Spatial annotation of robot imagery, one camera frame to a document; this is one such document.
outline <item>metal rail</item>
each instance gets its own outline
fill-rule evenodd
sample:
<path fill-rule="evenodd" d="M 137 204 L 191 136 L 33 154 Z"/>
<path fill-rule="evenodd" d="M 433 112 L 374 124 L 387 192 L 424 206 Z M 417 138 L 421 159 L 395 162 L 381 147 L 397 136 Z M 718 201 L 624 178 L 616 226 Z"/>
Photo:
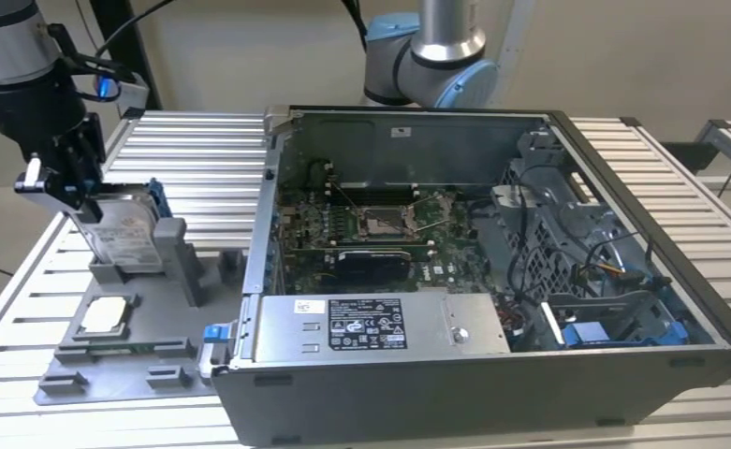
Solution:
<path fill-rule="evenodd" d="M 576 119 L 666 232 L 731 304 L 731 212 L 640 127 Z M 258 116 L 149 112 L 122 123 L 107 179 L 167 183 L 201 251 L 245 247 L 264 156 Z M 58 217 L 0 296 L 0 447 L 241 447 L 214 397 L 39 407 L 31 400 L 90 275 L 90 252 Z M 636 427 L 346 447 L 731 447 L 731 381 L 678 396 Z"/>

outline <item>power supply label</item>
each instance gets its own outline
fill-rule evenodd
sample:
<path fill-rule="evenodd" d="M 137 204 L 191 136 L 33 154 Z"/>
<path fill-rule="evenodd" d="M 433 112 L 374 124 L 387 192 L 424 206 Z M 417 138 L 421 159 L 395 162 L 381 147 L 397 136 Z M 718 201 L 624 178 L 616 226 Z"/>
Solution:
<path fill-rule="evenodd" d="M 329 347 L 334 351 L 407 349 L 401 299 L 332 299 Z"/>

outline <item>hard drive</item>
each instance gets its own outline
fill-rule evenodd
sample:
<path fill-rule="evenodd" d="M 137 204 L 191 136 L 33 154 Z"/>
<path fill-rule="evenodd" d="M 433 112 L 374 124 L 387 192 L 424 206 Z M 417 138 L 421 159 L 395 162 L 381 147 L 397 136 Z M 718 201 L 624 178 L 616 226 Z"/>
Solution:
<path fill-rule="evenodd" d="M 153 191 L 151 184 L 113 185 L 111 192 L 95 198 L 102 221 L 78 224 L 98 262 L 125 273 L 157 273 L 163 269 L 151 238 L 163 213 L 159 185 L 155 187 Z"/>

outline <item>white wall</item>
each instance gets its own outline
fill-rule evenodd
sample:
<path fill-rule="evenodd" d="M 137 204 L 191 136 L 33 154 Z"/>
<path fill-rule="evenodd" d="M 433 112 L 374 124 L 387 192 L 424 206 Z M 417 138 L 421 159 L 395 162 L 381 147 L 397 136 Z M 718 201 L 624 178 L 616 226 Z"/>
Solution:
<path fill-rule="evenodd" d="M 93 35 L 97 38 L 97 41 L 101 43 L 102 33 L 95 26 L 95 21 L 90 15 L 90 6 L 87 5 L 87 0 L 81 0 L 83 3 L 83 10 L 90 20 L 89 24 L 93 27 Z M 77 10 L 77 5 L 73 1 L 66 0 L 38 0 L 38 6 L 43 12 L 46 20 L 49 23 L 63 23 L 67 27 L 70 35 L 77 43 L 77 48 L 85 52 L 93 54 L 93 47 L 90 40 L 87 39 L 87 32 L 82 24 L 82 19 L 79 18 L 79 13 Z M 87 91 L 90 88 L 90 79 L 87 77 L 83 80 L 78 80 L 78 84 L 82 89 Z M 97 105 L 95 103 L 87 103 L 90 110 L 99 112 L 102 117 L 102 125 L 105 127 L 105 134 L 109 136 L 113 129 L 118 125 L 118 114 L 115 107 L 111 105 Z M 21 150 L 15 142 L 9 140 L 0 135 L 0 186 L 7 186 L 10 189 L 15 178 L 25 171 L 25 161 L 22 159 Z"/>
<path fill-rule="evenodd" d="M 141 11 L 155 0 L 135 0 Z M 416 0 L 362 0 L 377 14 L 417 10 Z M 484 0 L 479 23 L 496 55 L 511 0 Z M 365 56 L 337 0 L 181 0 L 142 32 L 167 109 L 260 112 L 273 104 L 356 104 Z"/>
<path fill-rule="evenodd" d="M 731 0 L 536 0 L 501 106 L 635 116 L 691 140 L 731 120 Z"/>

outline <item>robotic arm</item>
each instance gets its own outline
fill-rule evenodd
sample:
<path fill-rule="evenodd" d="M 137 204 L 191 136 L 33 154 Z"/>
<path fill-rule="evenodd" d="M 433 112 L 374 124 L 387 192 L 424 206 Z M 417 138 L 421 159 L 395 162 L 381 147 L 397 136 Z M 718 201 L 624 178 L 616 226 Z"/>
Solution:
<path fill-rule="evenodd" d="M 484 106 L 497 68 L 483 59 L 485 34 L 475 9 L 475 0 L 423 0 L 420 15 L 374 18 L 365 37 L 364 93 L 372 104 Z M 121 88 L 111 97 L 83 93 L 73 80 L 79 75 L 118 86 L 139 84 L 121 65 L 77 51 L 66 27 L 45 22 L 34 0 L 0 0 L 0 133 L 18 143 L 29 163 L 15 191 L 95 224 L 103 216 L 94 197 L 103 187 L 106 150 L 85 100 L 114 101 Z"/>
<path fill-rule="evenodd" d="M 0 133 L 18 143 L 27 172 L 15 191 L 83 223 L 102 211 L 91 195 L 102 185 L 106 159 L 98 115 L 73 77 L 98 75 L 134 82 L 110 61 L 77 51 L 62 24 L 46 24 L 34 0 L 0 0 Z"/>

